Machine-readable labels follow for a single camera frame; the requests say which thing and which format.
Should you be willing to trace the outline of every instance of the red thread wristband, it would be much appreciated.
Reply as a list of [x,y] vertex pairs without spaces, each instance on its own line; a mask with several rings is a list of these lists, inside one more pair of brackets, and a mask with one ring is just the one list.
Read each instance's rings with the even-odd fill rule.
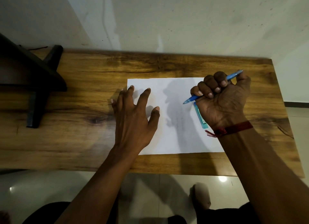
[[208,136],[211,137],[221,137],[224,135],[228,135],[228,134],[234,134],[237,133],[239,131],[242,130],[247,130],[247,129],[251,129],[253,128],[253,126],[251,125],[251,123],[249,121],[244,121],[232,126],[228,126],[228,127],[219,127],[218,130],[215,130],[214,133],[211,133],[210,131],[205,130],[205,132],[207,133]]

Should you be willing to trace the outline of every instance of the forearm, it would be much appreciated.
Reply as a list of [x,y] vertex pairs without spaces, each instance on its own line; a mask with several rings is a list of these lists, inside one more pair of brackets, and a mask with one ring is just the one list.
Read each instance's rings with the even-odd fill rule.
[[309,220],[309,188],[254,129],[219,141],[262,223]]
[[136,158],[112,148],[95,175],[57,220],[60,223],[106,223],[121,182]]

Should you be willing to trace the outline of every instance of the white paper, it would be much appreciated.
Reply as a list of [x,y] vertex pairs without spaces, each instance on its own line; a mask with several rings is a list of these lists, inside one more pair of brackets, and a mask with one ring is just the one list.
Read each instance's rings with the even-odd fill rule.
[[128,79],[128,87],[134,85],[134,104],[139,95],[151,88],[146,114],[160,107],[158,129],[140,155],[174,154],[194,152],[224,152],[217,138],[207,136],[202,128],[193,102],[183,105],[190,89],[203,78]]

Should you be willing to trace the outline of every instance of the wooden desk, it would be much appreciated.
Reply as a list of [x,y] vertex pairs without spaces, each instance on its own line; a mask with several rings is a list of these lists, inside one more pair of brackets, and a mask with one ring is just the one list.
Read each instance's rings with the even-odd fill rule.
[[[35,54],[44,58],[47,52]],[[304,176],[270,59],[69,50],[57,70],[68,91],[51,93],[38,129],[26,128],[29,93],[0,88],[0,168],[96,171],[114,143],[110,99],[127,79],[204,77],[238,69],[252,78],[245,115],[285,163]],[[131,171],[236,175],[225,153],[138,156]]]

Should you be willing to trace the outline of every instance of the tiled floor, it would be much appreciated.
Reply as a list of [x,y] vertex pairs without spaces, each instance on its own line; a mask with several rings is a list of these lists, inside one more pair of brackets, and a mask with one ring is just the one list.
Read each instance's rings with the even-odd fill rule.
[[[287,108],[292,131],[309,185],[309,109]],[[22,171],[0,176],[0,210],[8,210],[13,224],[22,223],[44,204],[71,201],[92,177],[92,172]],[[128,174],[121,187],[119,223],[166,223],[182,215],[196,223],[189,189],[196,182],[208,185],[211,208],[237,208],[248,201],[238,177]]]

